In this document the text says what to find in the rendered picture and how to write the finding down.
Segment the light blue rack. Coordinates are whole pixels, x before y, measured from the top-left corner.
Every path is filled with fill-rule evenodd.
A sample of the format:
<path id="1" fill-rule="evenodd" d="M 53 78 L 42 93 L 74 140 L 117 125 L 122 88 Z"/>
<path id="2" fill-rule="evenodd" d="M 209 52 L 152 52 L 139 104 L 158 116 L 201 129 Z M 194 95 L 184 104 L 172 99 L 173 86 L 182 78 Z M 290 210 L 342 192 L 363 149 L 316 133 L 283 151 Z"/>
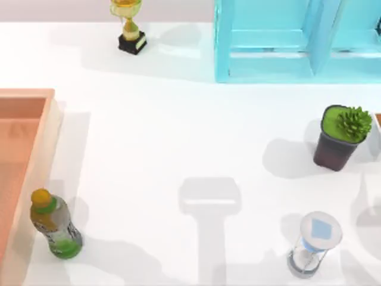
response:
<path id="1" fill-rule="evenodd" d="M 381 83 L 381 0 L 214 0 L 226 83 Z"/>

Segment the gold trophy with black base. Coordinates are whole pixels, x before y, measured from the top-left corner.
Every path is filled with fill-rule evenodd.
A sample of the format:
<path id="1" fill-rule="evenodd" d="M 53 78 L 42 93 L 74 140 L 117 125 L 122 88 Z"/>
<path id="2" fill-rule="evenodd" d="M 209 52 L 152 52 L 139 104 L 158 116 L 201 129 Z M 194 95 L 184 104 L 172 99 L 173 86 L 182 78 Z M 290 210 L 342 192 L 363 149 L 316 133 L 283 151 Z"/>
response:
<path id="1" fill-rule="evenodd" d="M 110 13 L 126 20 L 118 37 L 118 48 L 133 55 L 138 55 L 147 44 L 145 33 L 133 21 L 141 5 L 142 0 L 111 0 L 110 4 Z"/>

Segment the green plant in dark pot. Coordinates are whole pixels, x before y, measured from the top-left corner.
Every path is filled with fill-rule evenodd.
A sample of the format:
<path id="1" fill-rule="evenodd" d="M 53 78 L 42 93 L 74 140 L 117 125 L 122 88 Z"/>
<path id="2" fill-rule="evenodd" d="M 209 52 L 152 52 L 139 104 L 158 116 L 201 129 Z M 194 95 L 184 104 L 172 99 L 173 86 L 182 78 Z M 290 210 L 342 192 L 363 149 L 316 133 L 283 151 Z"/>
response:
<path id="1" fill-rule="evenodd" d="M 371 126 L 370 113 L 361 107 L 338 104 L 326 107 L 313 161 L 335 172 L 342 170 L 352 153 L 367 138 Z"/>

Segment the green bottle with orange cap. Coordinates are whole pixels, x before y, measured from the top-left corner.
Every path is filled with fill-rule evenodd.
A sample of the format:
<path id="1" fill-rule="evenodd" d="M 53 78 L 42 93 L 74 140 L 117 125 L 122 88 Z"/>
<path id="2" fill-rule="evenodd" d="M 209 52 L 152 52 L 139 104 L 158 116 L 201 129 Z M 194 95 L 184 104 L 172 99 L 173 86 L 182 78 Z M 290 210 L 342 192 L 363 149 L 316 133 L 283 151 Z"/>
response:
<path id="1" fill-rule="evenodd" d="M 46 238 L 51 253 L 59 259 L 77 256 L 83 239 L 71 221 L 67 203 L 44 188 L 32 192 L 31 202 L 30 220 Z"/>

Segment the white and blue hourglass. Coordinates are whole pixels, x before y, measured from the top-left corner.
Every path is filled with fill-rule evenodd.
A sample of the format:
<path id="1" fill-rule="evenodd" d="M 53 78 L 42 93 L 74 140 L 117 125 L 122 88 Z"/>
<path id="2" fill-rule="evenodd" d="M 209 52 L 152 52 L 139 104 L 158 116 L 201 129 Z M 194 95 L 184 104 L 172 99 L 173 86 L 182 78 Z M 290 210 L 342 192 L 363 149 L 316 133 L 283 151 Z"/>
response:
<path id="1" fill-rule="evenodd" d="M 301 279 L 313 277 L 328 251 L 337 247 L 342 237 L 341 225 L 332 215 L 321 211 L 306 214 L 301 219 L 298 240 L 287 257 L 292 275 Z"/>

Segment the shallow salmon-coloured box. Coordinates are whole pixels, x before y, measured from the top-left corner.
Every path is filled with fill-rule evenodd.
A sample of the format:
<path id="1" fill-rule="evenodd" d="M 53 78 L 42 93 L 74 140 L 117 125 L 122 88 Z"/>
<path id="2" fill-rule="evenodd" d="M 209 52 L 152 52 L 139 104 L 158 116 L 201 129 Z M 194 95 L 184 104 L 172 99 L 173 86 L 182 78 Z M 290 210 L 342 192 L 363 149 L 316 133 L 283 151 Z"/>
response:
<path id="1" fill-rule="evenodd" d="M 33 236 L 30 195 L 48 180 L 62 122 L 52 88 L 0 88 L 0 263 Z"/>

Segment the white pot with brown inside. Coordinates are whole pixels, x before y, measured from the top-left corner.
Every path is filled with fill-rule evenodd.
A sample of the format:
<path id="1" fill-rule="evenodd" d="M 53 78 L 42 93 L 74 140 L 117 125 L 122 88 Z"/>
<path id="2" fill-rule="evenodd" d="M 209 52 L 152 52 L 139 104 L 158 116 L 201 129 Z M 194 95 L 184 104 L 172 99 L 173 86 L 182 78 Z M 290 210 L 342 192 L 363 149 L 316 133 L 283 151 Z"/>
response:
<path id="1" fill-rule="evenodd" d="M 370 113 L 371 130 L 365 140 L 365 163 L 381 160 L 381 125 L 377 120 L 376 113 Z"/>

